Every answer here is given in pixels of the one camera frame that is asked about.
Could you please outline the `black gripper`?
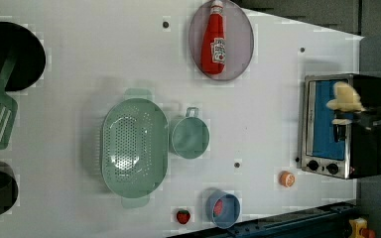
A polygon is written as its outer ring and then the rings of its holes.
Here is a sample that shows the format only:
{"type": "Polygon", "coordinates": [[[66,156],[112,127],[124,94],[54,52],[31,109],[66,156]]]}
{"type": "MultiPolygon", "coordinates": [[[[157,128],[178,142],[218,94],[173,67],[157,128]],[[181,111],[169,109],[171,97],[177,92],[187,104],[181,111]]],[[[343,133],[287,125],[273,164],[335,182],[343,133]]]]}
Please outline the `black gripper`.
{"type": "Polygon", "coordinates": [[[357,120],[356,123],[367,130],[381,128],[381,106],[369,108],[364,112],[343,112],[336,110],[335,119],[357,120]]]}

